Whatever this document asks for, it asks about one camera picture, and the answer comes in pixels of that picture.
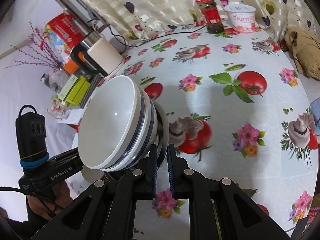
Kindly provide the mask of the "person's left hand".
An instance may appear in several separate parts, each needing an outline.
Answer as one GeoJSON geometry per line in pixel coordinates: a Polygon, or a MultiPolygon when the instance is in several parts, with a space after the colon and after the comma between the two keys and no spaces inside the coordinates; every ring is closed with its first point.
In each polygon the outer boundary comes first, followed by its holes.
{"type": "Polygon", "coordinates": [[[59,194],[54,201],[56,205],[45,200],[38,199],[34,196],[27,196],[27,203],[29,204],[31,211],[46,220],[51,220],[53,214],[57,215],[61,212],[59,207],[64,209],[71,204],[72,201],[73,199],[70,195],[70,189],[65,181],[62,181],[59,184],[59,194]]]}

